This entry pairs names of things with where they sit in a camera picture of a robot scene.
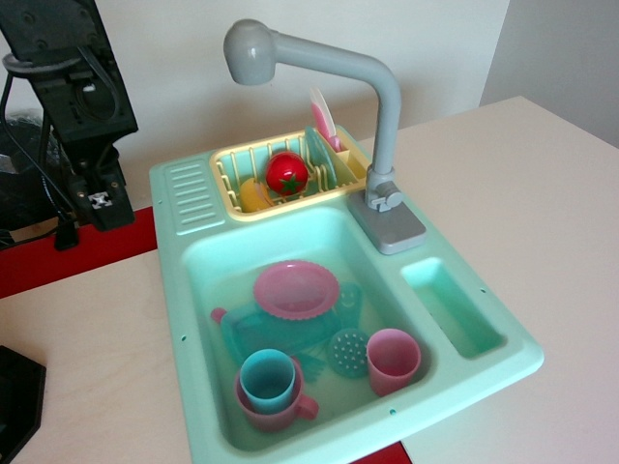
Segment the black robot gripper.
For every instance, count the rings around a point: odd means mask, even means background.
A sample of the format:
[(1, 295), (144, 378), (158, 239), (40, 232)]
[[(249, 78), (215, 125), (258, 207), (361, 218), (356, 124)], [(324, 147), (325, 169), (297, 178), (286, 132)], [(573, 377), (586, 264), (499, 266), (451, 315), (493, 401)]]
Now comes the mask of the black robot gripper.
[(99, 231), (134, 223), (119, 152), (137, 130), (131, 103), (93, 1), (4, 1), (1, 32), (14, 77), (30, 82), (75, 171), (78, 215)]

